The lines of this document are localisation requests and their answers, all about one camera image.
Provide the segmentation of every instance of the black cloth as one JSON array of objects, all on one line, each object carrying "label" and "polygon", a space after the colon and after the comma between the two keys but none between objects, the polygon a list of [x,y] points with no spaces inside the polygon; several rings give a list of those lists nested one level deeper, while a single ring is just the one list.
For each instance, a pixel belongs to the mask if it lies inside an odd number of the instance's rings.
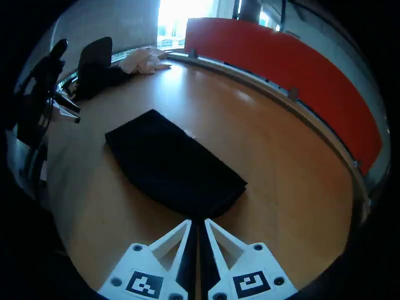
[{"label": "black cloth", "polygon": [[238,174],[153,109],[105,140],[132,184],[190,219],[222,215],[246,189]]}]

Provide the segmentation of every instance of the window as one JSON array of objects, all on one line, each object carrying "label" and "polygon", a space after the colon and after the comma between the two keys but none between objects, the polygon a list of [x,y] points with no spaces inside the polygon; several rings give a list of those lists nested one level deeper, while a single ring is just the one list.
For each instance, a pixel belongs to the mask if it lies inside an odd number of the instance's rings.
[{"label": "window", "polygon": [[218,1],[161,0],[158,11],[157,48],[184,48],[188,19],[215,17],[213,8]]}]

